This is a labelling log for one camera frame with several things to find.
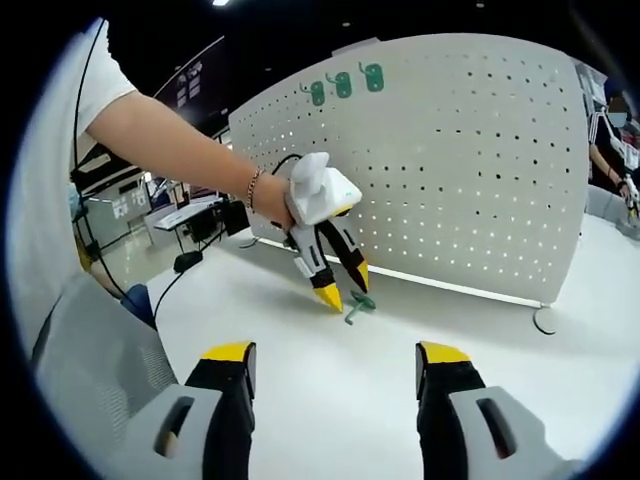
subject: wristband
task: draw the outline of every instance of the wristband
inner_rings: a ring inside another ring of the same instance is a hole
[[[249,182],[249,187],[247,188],[247,203],[246,206],[251,210],[252,213],[256,213],[253,208],[253,191],[256,188],[256,183],[258,183],[258,178],[265,172],[264,168],[258,168],[253,177],[251,177],[251,181]]]

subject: floor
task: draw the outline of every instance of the floor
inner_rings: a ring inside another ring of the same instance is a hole
[[[181,236],[185,251],[195,249],[189,236]],[[177,239],[170,238],[162,246],[152,244],[145,228],[134,230],[104,252],[104,260],[116,282],[124,289],[136,283],[146,283],[171,268],[180,255]]]

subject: green plastic toy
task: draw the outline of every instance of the green plastic toy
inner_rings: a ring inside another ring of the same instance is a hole
[[[360,292],[356,292],[354,290],[351,290],[351,296],[358,303],[356,304],[355,307],[353,307],[353,310],[351,310],[349,312],[349,314],[346,317],[344,317],[344,321],[346,323],[348,323],[349,325],[353,325],[352,318],[360,310],[362,310],[362,309],[375,310],[376,309],[375,302],[373,300],[371,300],[369,297],[367,297],[364,293],[360,293]]]

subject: display board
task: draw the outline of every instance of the display board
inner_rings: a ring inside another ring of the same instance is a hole
[[[329,152],[363,192],[349,218],[370,264],[556,299],[588,174],[582,92],[564,53],[475,34],[381,42],[274,85],[233,112],[230,128],[234,149],[267,169],[290,153]],[[251,222],[256,235],[284,239]]]

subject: power cord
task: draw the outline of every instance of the power cord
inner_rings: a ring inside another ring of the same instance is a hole
[[[296,160],[300,160],[302,158],[302,155],[298,155],[297,153],[292,153],[291,155],[287,155],[286,157],[284,157],[282,160],[278,162],[278,164],[271,171],[271,175],[275,175],[278,172],[278,170],[280,170],[280,168],[282,168],[282,166],[292,158],[295,158]]]
[[[93,50],[95,49],[96,43],[98,42],[98,38],[100,37],[100,32],[102,31],[102,28],[104,27],[104,24],[105,24],[105,20],[103,19],[100,22],[100,25],[98,26],[98,32],[96,33],[96,36],[93,39],[93,43],[91,44],[91,48],[89,49],[89,55],[87,56],[87,61],[84,64],[84,69],[82,71],[82,77],[80,77],[80,87],[78,88],[78,98],[76,99],[76,108],[75,108],[74,119],[73,119],[73,139],[72,139],[72,144],[73,144],[73,163],[74,163],[74,167],[75,167],[76,171],[78,170],[78,167],[79,167],[79,162],[78,162],[78,117],[80,115],[80,98],[82,96],[82,87],[84,86],[84,81],[85,81],[85,78],[87,76],[87,70],[89,69],[89,61],[91,60],[91,56],[93,55]],[[84,197],[82,195],[79,195],[79,197],[80,197],[80,211],[85,212],[85,208],[84,208],[85,199],[84,199]],[[84,215],[84,223],[87,226],[87,233],[89,234],[89,238],[91,239],[91,243],[96,243],[97,244],[96,238],[93,235],[93,230],[91,230],[91,225],[89,224],[88,215],[86,213]],[[100,251],[99,247],[97,249],[97,255],[98,255],[98,260],[100,261],[100,264],[102,265],[102,268],[104,268],[104,271],[107,274],[107,277],[109,277],[109,280],[111,281],[111,283],[116,287],[116,289],[122,295],[123,298],[126,298],[127,301],[129,301],[132,305],[134,305],[137,308],[138,306],[136,305],[136,303],[131,300],[131,297],[129,297],[127,295],[127,293],[122,289],[122,287],[120,287],[120,285],[118,285],[116,280],[113,278],[113,275],[111,274],[111,271],[107,267],[107,263],[104,261],[104,258],[102,257],[102,252]]]
[[[214,235],[211,240],[209,240],[207,243],[205,243],[202,248],[200,248],[198,251],[200,253],[204,252],[213,242],[215,242],[216,240],[220,240],[222,241],[222,235],[226,232],[226,229],[224,227],[222,227],[220,229],[220,231]],[[184,272],[181,272],[176,278],[174,278],[173,280],[171,280],[171,283],[169,283],[169,285],[167,285],[167,287],[164,289],[164,291],[160,294],[160,298],[158,298],[158,303],[156,303],[156,307],[153,309],[153,323],[154,325],[156,324],[156,318],[158,316],[158,309],[160,308],[160,304],[162,303],[162,300],[164,299],[164,297],[167,295],[167,293],[169,293],[169,290],[171,290],[171,288],[178,283],[178,280],[180,280],[182,278],[182,276],[187,273],[188,270],[185,270]]]

